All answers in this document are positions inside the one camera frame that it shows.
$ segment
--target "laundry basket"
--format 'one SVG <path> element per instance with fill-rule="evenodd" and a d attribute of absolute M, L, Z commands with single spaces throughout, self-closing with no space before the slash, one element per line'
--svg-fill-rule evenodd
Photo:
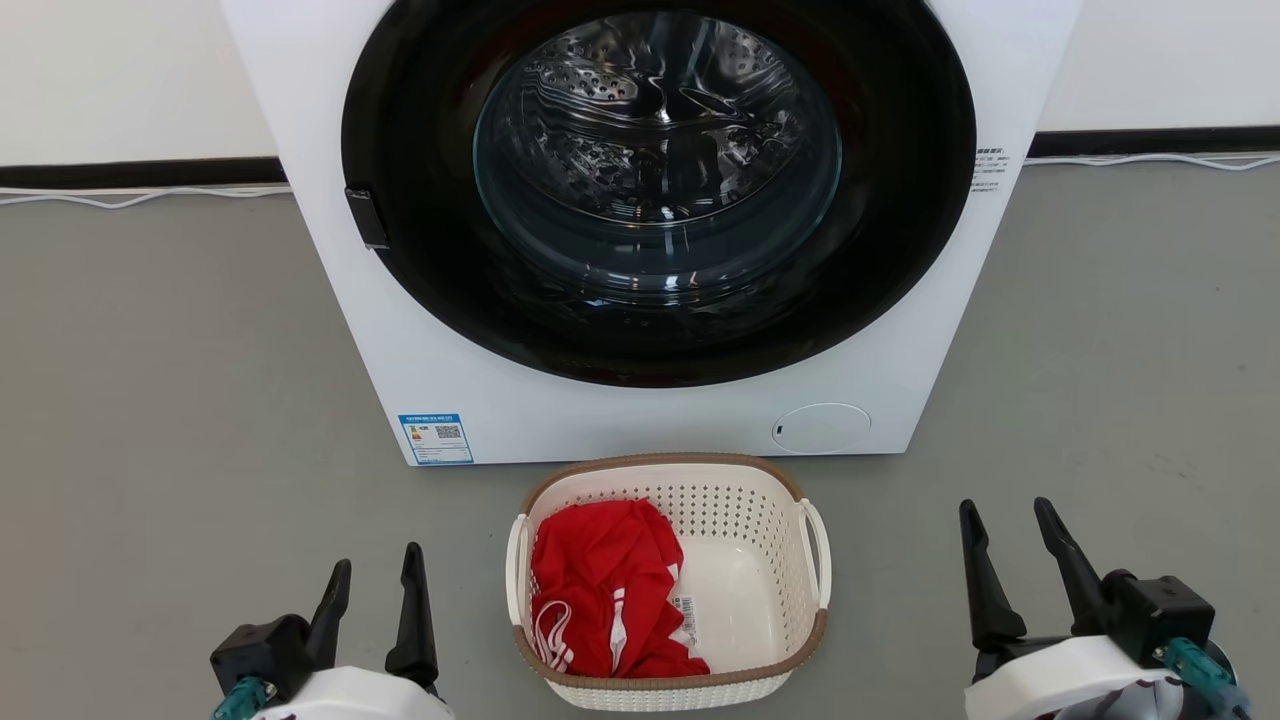
<path fill-rule="evenodd" d="M 686 611 L 686 625 L 692 616 L 695 650 L 712 674 L 557 673 L 530 644 L 538 525 L 571 505 L 645 497 L 680 538 L 685 565 L 672 596 Z M 573 465 L 525 501 L 507 544 L 516 646 L 557 694 L 590 710 L 694 710 L 759 700 L 818 647 L 829 600 L 831 546 L 818 510 L 781 469 L 745 455 L 641 455 Z"/>

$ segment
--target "red fabric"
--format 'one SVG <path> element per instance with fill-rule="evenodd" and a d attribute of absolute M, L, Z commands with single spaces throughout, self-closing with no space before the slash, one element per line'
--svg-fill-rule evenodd
<path fill-rule="evenodd" d="M 709 674 L 707 662 L 672 639 L 684 615 L 667 598 L 684 561 L 671 523 L 648 500 L 575 505 L 543 520 L 532 557 L 543 661 L 593 678 Z"/>

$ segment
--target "basket handle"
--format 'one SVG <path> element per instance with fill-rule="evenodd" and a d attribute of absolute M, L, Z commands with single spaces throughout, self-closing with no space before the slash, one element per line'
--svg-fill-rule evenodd
<path fill-rule="evenodd" d="M 507 615 L 512 625 L 524 625 L 521 609 L 529 605 L 529 536 L 527 515 L 516 516 L 507 539 Z"/>
<path fill-rule="evenodd" d="M 831 541 L 827 539 L 827 525 L 823 524 L 822 515 L 809 502 L 809 498 L 800 501 L 800 509 L 804 510 L 804 516 L 809 521 L 809 527 L 813 528 L 813 537 L 818 541 L 818 562 L 815 564 L 809 534 L 803 536 L 804 553 L 809 561 L 809 583 L 813 587 L 814 600 L 818 601 L 818 609 L 826 610 L 827 605 L 831 603 Z M 817 578 L 813 577 L 814 571 L 818 573 Z"/>

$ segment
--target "basket bottom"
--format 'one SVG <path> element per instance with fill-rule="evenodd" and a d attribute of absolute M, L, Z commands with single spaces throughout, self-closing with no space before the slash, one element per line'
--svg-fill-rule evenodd
<path fill-rule="evenodd" d="M 672 598 L 692 598 L 695 652 L 712 673 L 785 660 L 787 629 L 768 560 L 732 539 L 682 537 L 680 544 L 685 566 Z"/>

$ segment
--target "teal cable connector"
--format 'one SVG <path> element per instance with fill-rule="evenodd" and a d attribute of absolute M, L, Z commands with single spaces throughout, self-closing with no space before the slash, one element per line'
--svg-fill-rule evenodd
<path fill-rule="evenodd" d="M 1204 696 L 1217 717 L 1251 720 L 1249 696 L 1234 683 L 1230 673 L 1213 662 L 1192 641 L 1174 638 L 1167 646 L 1156 651 L 1156 659 Z"/>
<path fill-rule="evenodd" d="M 275 697 L 275 685 L 259 678 L 244 678 L 227 693 L 209 720 L 250 720 Z"/>

